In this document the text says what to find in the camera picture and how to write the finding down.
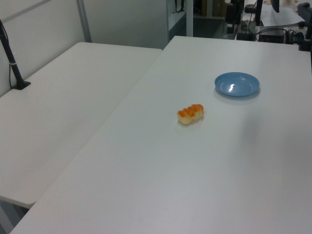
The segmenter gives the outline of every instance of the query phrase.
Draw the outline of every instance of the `bread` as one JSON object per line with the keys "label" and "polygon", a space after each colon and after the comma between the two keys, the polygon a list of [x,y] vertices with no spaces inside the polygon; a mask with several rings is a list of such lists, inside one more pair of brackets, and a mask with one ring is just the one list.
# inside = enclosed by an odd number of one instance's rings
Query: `bread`
{"label": "bread", "polygon": [[182,111],[177,112],[177,119],[182,124],[192,123],[204,116],[204,107],[200,104],[193,104]]}

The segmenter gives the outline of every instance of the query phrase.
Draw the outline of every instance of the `white wall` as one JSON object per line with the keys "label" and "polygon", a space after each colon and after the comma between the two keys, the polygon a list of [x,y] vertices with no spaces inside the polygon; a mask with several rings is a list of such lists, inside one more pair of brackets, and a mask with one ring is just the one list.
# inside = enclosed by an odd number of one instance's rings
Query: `white wall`
{"label": "white wall", "polygon": [[92,42],[163,49],[166,0],[85,0]]}
{"label": "white wall", "polygon": [[[18,8],[18,1],[12,1],[10,6]],[[76,0],[48,1],[4,23],[4,27],[23,79],[84,41]],[[10,90],[8,64],[0,45],[0,96]]]}
{"label": "white wall", "polygon": [[[184,1],[184,10],[186,10],[186,1]],[[179,19],[186,14],[186,11],[180,12],[180,13],[173,13],[174,11],[179,11],[181,8],[181,0],[177,0],[177,8],[175,4],[175,0],[167,0],[167,6],[168,6],[168,25],[169,30],[172,29],[172,27],[179,21]]]}

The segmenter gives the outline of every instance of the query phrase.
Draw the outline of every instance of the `black device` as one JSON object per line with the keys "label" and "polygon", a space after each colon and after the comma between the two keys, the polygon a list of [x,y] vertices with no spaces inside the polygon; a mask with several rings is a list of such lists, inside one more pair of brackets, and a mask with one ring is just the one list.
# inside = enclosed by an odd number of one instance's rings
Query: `black device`
{"label": "black device", "polygon": [[305,20],[305,22],[309,22],[312,9],[310,8],[310,4],[308,2],[301,3],[297,6],[298,15]]}
{"label": "black device", "polygon": [[245,8],[244,8],[244,12],[245,12],[245,13],[255,14],[256,8],[254,7],[253,4],[248,4],[248,5],[246,5]]}
{"label": "black device", "polygon": [[[260,31],[267,29],[267,27],[260,27]],[[285,31],[281,30],[279,27],[270,27],[271,31],[264,31],[259,34],[259,41],[269,42],[269,43],[284,43]]]}
{"label": "black device", "polygon": [[255,41],[255,22],[241,22],[241,26],[237,28],[236,39]]}
{"label": "black device", "polygon": [[16,61],[14,59],[11,47],[9,45],[9,40],[7,38],[7,35],[6,35],[6,31],[5,31],[5,28],[4,28],[1,20],[0,20],[0,40],[1,40],[1,43],[2,43],[3,48],[5,50],[6,56],[8,57],[9,64],[12,68],[12,71],[15,75],[16,86],[14,86],[12,88],[22,90],[22,89],[26,88],[28,85],[30,85],[30,82],[24,81],[20,75],[19,68],[18,68]]}

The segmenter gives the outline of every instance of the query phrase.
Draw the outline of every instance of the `plate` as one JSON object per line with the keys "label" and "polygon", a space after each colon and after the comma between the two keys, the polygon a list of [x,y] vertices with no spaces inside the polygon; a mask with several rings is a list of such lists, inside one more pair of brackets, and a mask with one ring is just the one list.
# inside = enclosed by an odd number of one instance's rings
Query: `plate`
{"label": "plate", "polygon": [[214,84],[221,93],[234,97],[255,94],[260,88],[260,83],[256,77],[242,72],[229,72],[219,75]]}

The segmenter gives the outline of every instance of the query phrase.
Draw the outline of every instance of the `tabletop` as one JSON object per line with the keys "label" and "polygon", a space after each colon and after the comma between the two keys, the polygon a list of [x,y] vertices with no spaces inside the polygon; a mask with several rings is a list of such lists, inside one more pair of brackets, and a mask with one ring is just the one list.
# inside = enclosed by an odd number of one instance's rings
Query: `tabletop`
{"label": "tabletop", "polygon": [[0,199],[31,207],[160,54],[78,43],[0,98]]}
{"label": "tabletop", "polygon": [[[260,93],[218,93],[225,72]],[[296,46],[175,37],[12,234],[310,233],[311,89]]]}

